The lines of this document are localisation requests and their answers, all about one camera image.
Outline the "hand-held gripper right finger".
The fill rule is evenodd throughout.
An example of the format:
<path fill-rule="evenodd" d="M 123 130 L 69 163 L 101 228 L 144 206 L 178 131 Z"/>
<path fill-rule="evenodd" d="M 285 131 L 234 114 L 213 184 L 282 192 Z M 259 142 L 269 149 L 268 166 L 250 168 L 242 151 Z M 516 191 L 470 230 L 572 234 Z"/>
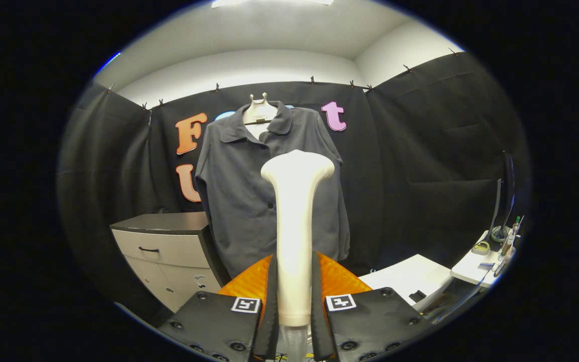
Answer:
<path fill-rule="evenodd" d="M 312 257 L 315 360 L 379 361 L 433 327 L 393 288 L 373 289 L 330 257 Z"/>

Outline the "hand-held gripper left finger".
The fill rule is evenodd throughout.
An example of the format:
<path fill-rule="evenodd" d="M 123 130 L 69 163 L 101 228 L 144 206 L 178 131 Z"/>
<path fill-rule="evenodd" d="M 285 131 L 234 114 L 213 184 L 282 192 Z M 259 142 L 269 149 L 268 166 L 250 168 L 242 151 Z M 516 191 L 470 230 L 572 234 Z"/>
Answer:
<path fill-rule="evenodd" d="M 276 256 L 249 266 L 217 293 L 198 291 L 158 331 L 209 361 L 273 359 L 279 333 Z"/>

